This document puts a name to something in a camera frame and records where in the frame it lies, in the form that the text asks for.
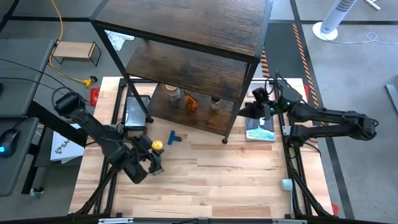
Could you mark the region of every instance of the blue clip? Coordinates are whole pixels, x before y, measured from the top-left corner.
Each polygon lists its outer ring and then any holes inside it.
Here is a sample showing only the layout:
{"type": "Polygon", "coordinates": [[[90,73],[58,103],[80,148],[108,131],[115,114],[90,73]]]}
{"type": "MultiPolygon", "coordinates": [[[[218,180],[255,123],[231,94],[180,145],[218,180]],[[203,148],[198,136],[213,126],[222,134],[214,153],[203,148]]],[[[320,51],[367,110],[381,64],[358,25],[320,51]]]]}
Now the blue clip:
{"type": "Polygon", "coordinates": [[[167,144],[168,144],[169,146],[171,146],[171,145],[173,144],[173,141],[178,141],[178,142],[181,142],[181,141],[182,141],[182,138],[181,138],[181,137],[178,137],[178,136],[175,135],[175,131],[174,131],[174,130],[172,130],[172,131],[170,132],[170,137],[169,137],[169,141],[167,142],[167,144]]]}

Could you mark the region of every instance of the concrete floor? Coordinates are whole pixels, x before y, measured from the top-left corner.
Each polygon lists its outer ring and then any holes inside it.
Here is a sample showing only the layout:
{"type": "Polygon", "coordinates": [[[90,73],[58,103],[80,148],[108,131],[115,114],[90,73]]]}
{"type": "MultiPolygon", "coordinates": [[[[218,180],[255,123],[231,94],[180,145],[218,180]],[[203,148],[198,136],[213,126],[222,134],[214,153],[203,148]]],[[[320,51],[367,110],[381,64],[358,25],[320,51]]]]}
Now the concrete floor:
{"type": "MultiPolygon", "coordinates": [[[[274,0],[272,19],[293,19],[289,0],[274,0]]],[[[0,1],[0,14],[9,7],[11,0],[0,1]]],[[[62,16],[88,17],[100,0],[79,1],[56,0],[62,16]]],[[[301,20],[322,20],[334,0],[296,0],[301,20]]],[[[398,7],[396,0],[380,0],[377,2],[382,10],[377,12],[364,1],[359,0],[354,9],[348,14],[347,20],[398,20],[394,9],[398,7]]],[[[49,0],[21,0],[16,9],[16,16],[56,16],[49,0]]],[[[314,38],[311,25],[303,26],[305,39],[310,52],[316,78],[325,107],[336,110],[356,110],[380,121],[377,127],[378,135],[370,142],[354,141],[349,138],[335,138],[338,157],[346,180],[349,197],[356,219],[378,222],[397,223],[398,189],[396,165],[394,160],[398,152],[394,149],[397,139],[394,136],[398,117],[393,110],[383,85],[394,82],[398,68],[394,62],[398,58],[397,45],[341,45],[322,42],[314,38]]],[[[398,42],[396,26],[340,26],[340,41],[364,40],[370,32],[376,32],[383,41],[398,42]]],[[[57,39],[60,33],[58,22],[28,22],[10,21],[0,33],[7,38],[51,38],[57,39]]],[[[105,76],[120,76],[119,70],[112,62],[105,47],[88,23],[65,22],[64,40],[91,42],[96,41],[103,51],[98,67],[91,62],[65,61],[57,66],[62,72],[71,77],[87,78],[96,75],[100,80],[105,76]]],[[[124,44],[119,55],[124,63],[133,54],[139,39],[124,44]]],[[[47,67],[46,72],[57,77],[67,86],[81,93],[85,98],[89,90],[85,87],[56,75],[47,67]]],[[[42,82],[51,86],[58,86],[50,78],[43,77],[42,82]]],[[[35,100],[52,110],[49,103],[51,90],[40,86],[35,100]]],[[[340,196],[336,188],[336,180],[331,168],[331,161],[324,142],[320,143],[323,152],[323,168],[328,181],[331,201],[341,205],[340,196]]],[[[28,157],[25,168],[19,178],[14,194],[7,198],[0,198],[0,220],[20,218],[50,217],[65,215],[68,212],[75,181],[77,168],[39,169],[40,174],[35,185],[43,185],[46,193],[38,200],[31,200],[29,196],[19,195],[27,168],[30,164],[28,157]]]]}

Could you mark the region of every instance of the red tag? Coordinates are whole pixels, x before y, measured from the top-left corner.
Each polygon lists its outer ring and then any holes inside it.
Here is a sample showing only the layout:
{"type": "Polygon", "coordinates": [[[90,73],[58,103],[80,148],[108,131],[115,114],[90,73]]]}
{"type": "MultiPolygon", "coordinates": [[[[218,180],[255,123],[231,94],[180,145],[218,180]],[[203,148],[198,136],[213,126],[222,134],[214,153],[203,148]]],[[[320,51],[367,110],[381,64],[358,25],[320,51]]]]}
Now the red tag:
{"type": "Polygon", "coordinates": [[[338,206],[336,204],[332,203],[331,208],[333,209],[333,214],[338,215],[338,206]]]}
{"type": "Polygon", "coordinates": [[[308,101],[308,86],[304,85],[304,90],[305,90],[305,96],[307,97],[307,101],[308,101]]]}
{"type": "Polygon", "coordinates": [[[100,94],[100,88],[90,89],[90,105],[95,106],[97,104],[98,95],[100,94]]]}

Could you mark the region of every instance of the dark wooden shelf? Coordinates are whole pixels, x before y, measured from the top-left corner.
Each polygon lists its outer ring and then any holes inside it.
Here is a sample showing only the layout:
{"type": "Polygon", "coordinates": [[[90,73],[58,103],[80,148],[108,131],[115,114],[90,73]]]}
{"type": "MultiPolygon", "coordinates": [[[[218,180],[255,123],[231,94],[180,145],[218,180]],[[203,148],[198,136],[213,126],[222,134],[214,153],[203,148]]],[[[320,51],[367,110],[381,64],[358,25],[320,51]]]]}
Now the dark wooden shelf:
{"type": "Polygon", "coordinates": [[[253,57],[267,2],[109,0],[94,16],[95,21],[107,26],[253,57]]]}
{"type": "Polygon", "coordinates": [[[226,134],[233,102],[223,100],[220,102],[220,108],[213,111],[210,109],[210,96],[188,90],[188,93],[198,101],[198,108],[194,112],[185,107],[183,89],[180,89],[180,93],[178,101],[170,101],[165,85],[158,84],[148,106],[150,115],[211,133],[226,134]]]}
{"type": "Polygon", "coordinates": [[[246,62],[159,42],[143,42],[131,57],[130,75],[237,102],[246,62]]]}

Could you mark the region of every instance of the hazard tape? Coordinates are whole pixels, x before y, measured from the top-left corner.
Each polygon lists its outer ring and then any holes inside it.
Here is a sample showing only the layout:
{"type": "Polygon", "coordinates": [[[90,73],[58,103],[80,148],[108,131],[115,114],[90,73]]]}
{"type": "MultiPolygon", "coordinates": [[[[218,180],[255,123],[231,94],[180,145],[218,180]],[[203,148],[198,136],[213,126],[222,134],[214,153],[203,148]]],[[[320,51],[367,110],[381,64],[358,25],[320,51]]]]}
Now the hazard tape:
{"type": "Polygon", "coordinates": [[[292,24],[292,25],[293,25],[294,36],[296,37],[296,42],[298,45],[298,50],[300,51],[301,60],[303,62],[305,76],[307,77],[308,86],[310,87],[310,93],[312,96],[313,104],[315,105],[316,108],[319,108],[317,94],[315,93],[315,89],[313,87],[312,78],[311,78],[310,70],[308,69],[307,59],[305,59],[303,46],[301,44],[301,40],[300,40],[300,36],[299,36],[299,31],[297,30],[296,24],[292,24]]]}
{"type": "Polygon", "coordinates": [[[262,54],[261,54],[261,70],[262,70],[262,75],[264,77],[269,77],[266,51],[264,50],[264,48],[262,49],[262,54]]]}

